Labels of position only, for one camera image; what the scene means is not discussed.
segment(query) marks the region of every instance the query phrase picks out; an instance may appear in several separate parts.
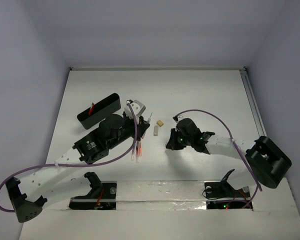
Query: purple cable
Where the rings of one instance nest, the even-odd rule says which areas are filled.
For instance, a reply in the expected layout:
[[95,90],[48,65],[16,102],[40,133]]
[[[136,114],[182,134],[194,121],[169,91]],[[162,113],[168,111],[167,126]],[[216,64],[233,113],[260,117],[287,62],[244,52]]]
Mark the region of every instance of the purple cable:
[[229,127],[225,124],[224,121],[221,120],[221,118],[217,117],[216,115],[212,114],[211,112],[204,111],[204,110],[200,110],[200,109],[190,109],[190,110],[185,110],[185,111],[179,112],[179,113],[176,115],[176,117],[178,117],[178,116],[181,115],[181,114],[188,113],[188,112],[201,112],[201,113],[204,113],[204,114],[208,114],[208,115],[214,117],[215,119],[217,119],[217,120],[225,127],[225,129],[228,131],[229,136],[230,136],[230,139],[231,139],[232,142],[233,142],[234,148],[235,148],[236,151],[238,152],[240,158],[242,159],[244,165],[246,166],[246,168],[247,168],[248,171],[250,172],[250,174],[251,174],[251,176],[253,177],[253,179],[254,179],[254,181],[255,181],[255,183],[256,183],[256,186],[257,186],[257,187],[256,187],[256,190],[255,190],[254,194],[252,195],[252,197],[250,198],[249,202],[243,207],[243,208],[245,208],[246,206],[248,206],[248,205],[252,202],[253,198],[254,198],[255,195],[257,194],[258,189],[260,189],[260,191],[262,192],[262,188],[261,188],[260,183],[258,182],[257,177],[255,176],[255,174],[253,173],[251,167],[249,166],[248,161],[246,160],[245,156],[242,154],[242,152],[241,152],[239,146],[238,146],[238,145],[236,144],[236,142],[234,141],[234,137],[233,137],[233,135],[232,135],[232,133],[231,133]]
[[[90,164],[90,165],[87,165],[87,164],[65,164],[65,163],[61,163],[61,164],[58,164],[59,167],[67,167],[67,168],[88,168],[88,167],[97,167],[97,166],[103,166],[103,165],[106,165],[106,164],[110,164],[110,163],[113,163],[119,159],[121,159],[122,157],[124,157],[125,155],[127,155],[132,149],[133,147],[135,146],[136,144],[136,141],[137,141],[137,137],[138,137],[138,125],[137,125],[137,118],[136,118],[136,115],[132,109],[132,107],[130,106],[130,104],[128,103],[127,104],[131,113],[132,113],[132,117],[133,117],[133,122],[134,122],[134,138],[133,138],[133,143],[131,145],[131,147],[129,147],[129,149],[127,151],[125,151],[123,154],[121,154],[120,156],[117,156],[116,158],[112,159],[112,160],[109,160],[109,161],[105,161],[105,162],[100,162],[100,163],[95,163],[95,164]],[[55,167],[56,165],[54,163],[49,163],[49,164],[40,164],[40,165],[36,165],[36,166],[31,166],[31,167],[27,167],[23,170],[20,170],[20,171],[17,171],[13,174],[11,174],[10,176],[8,176],[5,180],[3,180],[3,182],[0,184],[0,191],[2,189],[2,187],[6,184],[6,182],[11,179],[12,177],[15,177],[16,175],[19,175],[19,174],[22,174],[22,173],[25,173],[27,171],[30,171],[30,170],[33,170],[33,169],[41,169],[41,168],[47,168],[47,167]],[[2,207],[0,205],[0,210],[3,211],[3,212],[7,212],[7,213],[14,213],[15,211],[14,210],[10,210],[10,209],[6,209],[4,207]]]

